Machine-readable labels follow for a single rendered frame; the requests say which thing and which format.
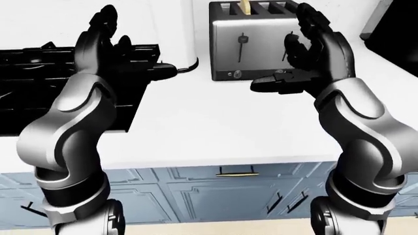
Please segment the toaster lever away from bread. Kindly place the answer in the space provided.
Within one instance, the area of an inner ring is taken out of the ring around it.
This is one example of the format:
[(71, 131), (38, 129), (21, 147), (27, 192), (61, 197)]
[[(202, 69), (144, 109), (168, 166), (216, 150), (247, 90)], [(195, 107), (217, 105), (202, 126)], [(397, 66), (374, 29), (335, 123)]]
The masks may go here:
[(285, 50), (284, 50), (284, 54), (282, 57), (282, 61), (285, 60), (285, 57), (287, 55), (287, 48), (290, 46), (292, 42), (296, 42), (297, 40), (298, 40), (298, 35), (295, 35), (293, 31), (285, 36), (285, 39), (284, 39)]

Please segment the blue drawer front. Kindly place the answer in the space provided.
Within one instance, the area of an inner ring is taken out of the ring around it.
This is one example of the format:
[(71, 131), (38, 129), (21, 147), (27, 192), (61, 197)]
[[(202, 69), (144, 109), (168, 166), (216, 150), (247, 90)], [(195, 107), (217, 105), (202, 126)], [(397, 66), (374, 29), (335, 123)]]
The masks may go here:
[(335, 162), (278, 163), (278, 164), (242, 164), (223, 166), (185, 166), (154, 168), (159, 181), (221, 181), (241, 179), (297, 179), (326, 178)]

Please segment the black appliance at counter edge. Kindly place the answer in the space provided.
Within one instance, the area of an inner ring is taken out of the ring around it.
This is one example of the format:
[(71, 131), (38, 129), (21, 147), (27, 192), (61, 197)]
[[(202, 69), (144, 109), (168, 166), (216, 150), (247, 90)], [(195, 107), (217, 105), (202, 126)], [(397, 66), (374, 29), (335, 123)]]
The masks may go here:
[(369, 50), (418, 78), (418, 0), (379, 0), (360, 38)]

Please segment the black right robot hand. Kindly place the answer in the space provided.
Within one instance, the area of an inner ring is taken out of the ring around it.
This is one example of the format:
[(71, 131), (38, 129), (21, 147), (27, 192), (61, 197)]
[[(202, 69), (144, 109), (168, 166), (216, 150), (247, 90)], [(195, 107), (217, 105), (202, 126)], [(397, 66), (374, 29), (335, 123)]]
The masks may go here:
[(356, 77), (351, 46), (343, 34), (330, 28), (327, 17), (307, 3), (298, 4), (296, 15), (311, 46), (306, 48), (298, 37), (287, 48), (287, 61), (303, 72), (292, 72), (288, 77), (275, 72), (258, 78), (252, 81), (251, 91), (281, 95), (306, 91), (316, 98), (331, 83)]

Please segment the blue cabinet door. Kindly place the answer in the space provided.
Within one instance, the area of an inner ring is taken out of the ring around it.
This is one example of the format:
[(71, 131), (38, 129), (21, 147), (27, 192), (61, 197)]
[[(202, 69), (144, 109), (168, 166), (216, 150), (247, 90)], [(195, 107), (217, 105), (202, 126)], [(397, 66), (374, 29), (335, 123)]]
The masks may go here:
[[(110, 180), (110, 198), (123, 204), (128, 225), (179, 222), (158, 184), (127, 180), (115, 170), (106, 173)], [(0, 174), (0, 230), (49, 227), (46, 217), (20, 207), (32, 201), (32, 208), (44, 213), (43, 197), (32, 172)]]
[[(167, 185), (179, 209), (180, 221), (252, 221), (262, 219), (303, 219), (310, 216), (310, 202), (325, 195), (323, 183), (309, 183), (305, 179), (292, 181), (252, 182), (188, 182)], [(309, 197), (294, 211), (287, 213), (287, 205), (296, 202), (300, 192)], [(270, 214), (266, 206), (283, 197)]]

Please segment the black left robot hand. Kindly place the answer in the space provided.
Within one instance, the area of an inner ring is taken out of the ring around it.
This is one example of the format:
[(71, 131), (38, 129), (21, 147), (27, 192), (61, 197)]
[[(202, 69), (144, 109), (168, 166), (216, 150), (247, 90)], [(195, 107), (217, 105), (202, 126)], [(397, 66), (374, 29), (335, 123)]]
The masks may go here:
[(106, 5), (93, 15), (88, 30), (79, 36), (74, 48), (77, 72), (95, 74), (107, 80), (111, 76), (131, 76), (146, 82), (177, 75), (174, 65), (157, 62), (160, 56), (158, 44), (134, 45), (127, 35), (112, 44), (117, 21), (118, 13), (113, 5)]

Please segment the toaster lever near bread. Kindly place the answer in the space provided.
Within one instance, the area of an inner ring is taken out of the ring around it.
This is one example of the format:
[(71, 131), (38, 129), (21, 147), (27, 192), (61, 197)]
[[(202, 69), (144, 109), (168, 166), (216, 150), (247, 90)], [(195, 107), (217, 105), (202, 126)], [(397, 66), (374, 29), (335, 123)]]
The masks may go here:
[(240, 45), (240, 47), (239, 47), (239, 55), (238, 55), (238, 62), (241, 62), (243, 45), (246, 44), (248, 42), (248, 40), (249, 40), (248, 36), (246, 36), (244, 33), (242, 33), (238, 37), (238, 43)]

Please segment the silver four-slot toaster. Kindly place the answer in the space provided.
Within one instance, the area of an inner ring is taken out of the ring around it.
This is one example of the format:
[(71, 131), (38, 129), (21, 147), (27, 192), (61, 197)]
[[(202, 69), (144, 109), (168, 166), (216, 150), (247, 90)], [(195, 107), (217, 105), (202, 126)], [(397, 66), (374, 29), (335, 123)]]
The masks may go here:
[[(291, 71), (285, 57), (284, 39), (293, 31), (306, 47), (310, 41), (300, 31), (296, 16), (297, 3), (292, 0), (250, 1), (251, 15), (245, 15), (239, 1), (209, 3), (209, 45), (212, 79), (216, 82), (254, 80), (276, 70)], [(238, 62), (238, 37), (249, 40), (243, 45)], [(242, 71), (241, 79), (233, 78)]]

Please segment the black gas stove top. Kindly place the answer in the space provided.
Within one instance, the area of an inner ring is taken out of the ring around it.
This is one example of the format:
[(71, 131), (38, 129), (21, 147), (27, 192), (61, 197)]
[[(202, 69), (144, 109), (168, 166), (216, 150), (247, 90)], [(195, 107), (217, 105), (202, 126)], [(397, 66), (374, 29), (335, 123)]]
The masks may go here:
[[(40, 48), (0, 50), (0, 136), (18, 136), (49, 111), (68, 78), (75, 73), (74, 48), (48, 42)], [(116, 120), (110, 131), (127, 132), (146, 89), (147, 77), (111, 72), (116, 94)]]

